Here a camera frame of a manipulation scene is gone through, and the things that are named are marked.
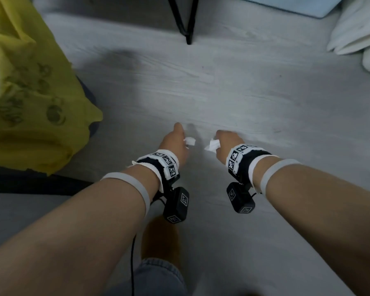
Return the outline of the person's left hand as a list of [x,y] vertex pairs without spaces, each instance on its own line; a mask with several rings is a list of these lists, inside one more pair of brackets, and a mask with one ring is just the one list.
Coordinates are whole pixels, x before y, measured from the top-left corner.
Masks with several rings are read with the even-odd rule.
[[178,168],[183,167],[188,159],[189,149],[175,149],[173,145],[173,130],[162,140],[158,149],[171,151],[178,159]]

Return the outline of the person's right hand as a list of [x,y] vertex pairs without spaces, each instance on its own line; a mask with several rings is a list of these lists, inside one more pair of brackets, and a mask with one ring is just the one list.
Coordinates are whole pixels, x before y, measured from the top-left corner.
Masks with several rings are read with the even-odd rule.
[[218,130],[215,139],[219,140],[220,143],[220,148],[216,150],[217,159],[224,165],[226,165],[231,149],[245,143],[237,133],[225,130]]

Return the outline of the person's right forearm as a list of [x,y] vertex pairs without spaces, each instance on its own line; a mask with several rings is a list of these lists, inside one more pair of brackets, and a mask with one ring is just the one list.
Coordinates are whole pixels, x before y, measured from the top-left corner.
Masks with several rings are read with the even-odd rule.
[[261,159],[255,188],[356,296],[370,296],[370,191],[287,162]]

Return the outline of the person's left forearm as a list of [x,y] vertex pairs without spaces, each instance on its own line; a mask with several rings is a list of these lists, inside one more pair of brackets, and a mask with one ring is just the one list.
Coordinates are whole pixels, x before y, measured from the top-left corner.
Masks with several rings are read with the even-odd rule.
[[101,295],[145,214],[129,183],[94,183],[0,246],[0,296]]

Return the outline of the black white marker wristband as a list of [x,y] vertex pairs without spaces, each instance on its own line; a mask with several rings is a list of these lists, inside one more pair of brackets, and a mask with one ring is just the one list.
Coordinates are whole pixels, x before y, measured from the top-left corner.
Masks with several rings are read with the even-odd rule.
[[263,158],[275,156],[265,149],[252,144],[239,144],[227,156],[226,166],[232,175],[247,191],[253,186],[253,170]]
[[162,195],[166,190],[170,191],[172,185],[180,179],[177,161],[167,150],[159,150],[132,161],[132,165],[136,164],[151,169],[157,175],[160,180],[158,191]]

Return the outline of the black metal furniture leg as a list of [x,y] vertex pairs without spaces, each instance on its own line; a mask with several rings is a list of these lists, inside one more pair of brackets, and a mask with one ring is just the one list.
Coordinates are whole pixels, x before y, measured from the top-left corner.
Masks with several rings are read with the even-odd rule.
[[199,0],[192,0],[187,28],[185,28],[176,0],[168,0],[168,3],[180,34],[185,37],[187,45],[192,45]]

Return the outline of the blue jeans leg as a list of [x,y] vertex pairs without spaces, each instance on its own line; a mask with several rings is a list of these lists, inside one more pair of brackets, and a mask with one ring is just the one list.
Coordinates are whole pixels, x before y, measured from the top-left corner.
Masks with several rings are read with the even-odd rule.
[[124,281],[103,296],[188,296],[180,270],[166,260],[143,259],[133,276],[133,289],[131,280]]

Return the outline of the yellow plastic bag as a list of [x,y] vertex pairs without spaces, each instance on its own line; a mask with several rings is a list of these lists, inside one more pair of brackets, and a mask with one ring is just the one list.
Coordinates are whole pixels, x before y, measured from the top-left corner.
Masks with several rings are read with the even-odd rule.
[[103,114],[30,0],[0,0],[0,167],[51,175]]

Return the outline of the light blue mat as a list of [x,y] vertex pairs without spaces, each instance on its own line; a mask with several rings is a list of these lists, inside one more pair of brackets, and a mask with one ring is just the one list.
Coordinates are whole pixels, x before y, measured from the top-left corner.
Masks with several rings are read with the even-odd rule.
[[245,0],[316,19],[328,15],[342,0]]

